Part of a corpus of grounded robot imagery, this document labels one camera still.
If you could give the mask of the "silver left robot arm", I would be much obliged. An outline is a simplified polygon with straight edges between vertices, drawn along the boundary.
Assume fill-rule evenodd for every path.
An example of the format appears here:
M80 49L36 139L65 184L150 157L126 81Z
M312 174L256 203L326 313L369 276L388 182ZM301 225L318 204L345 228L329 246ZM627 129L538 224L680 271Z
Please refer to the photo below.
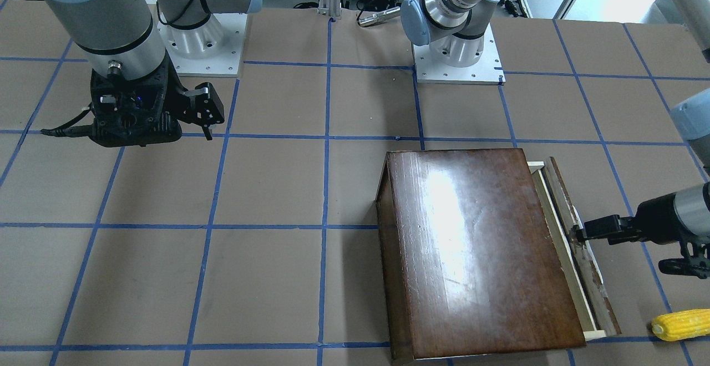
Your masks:
M527 0L533 17L565 19L577 0ZM708 60L708 0L665 0L677 13ZM435 65L452 70L471 68L484 55L483 37L498 0L403 0L402 27L415 48L428 50ZM584 9L609 16L616 0L583 0ZM608 215L573 229L579 245L606 240L609 245L626 242L677 243L679 259L660 260L667 275L708 278L708 184L646 200L629 217Z

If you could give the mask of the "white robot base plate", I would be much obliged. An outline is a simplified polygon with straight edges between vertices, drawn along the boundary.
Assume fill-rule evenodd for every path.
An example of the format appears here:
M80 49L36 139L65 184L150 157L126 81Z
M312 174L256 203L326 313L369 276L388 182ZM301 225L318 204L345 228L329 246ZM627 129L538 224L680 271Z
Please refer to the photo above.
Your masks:
M180 77L237 78L248 19L248 14L213 14L193 30L158 23L158 32Z

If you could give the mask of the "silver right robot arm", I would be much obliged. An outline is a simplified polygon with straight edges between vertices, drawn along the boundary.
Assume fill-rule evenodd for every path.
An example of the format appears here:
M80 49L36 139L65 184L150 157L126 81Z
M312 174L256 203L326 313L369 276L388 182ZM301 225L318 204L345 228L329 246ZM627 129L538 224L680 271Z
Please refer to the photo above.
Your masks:
M229 29L219 15L259 12L263 0L45 0L92 65L91 102L52 137L88 137L104 147L173 142L181 124L195 124L211 140L226 121L213 84L185 88L178 62L203 73L235 75L243 28Z

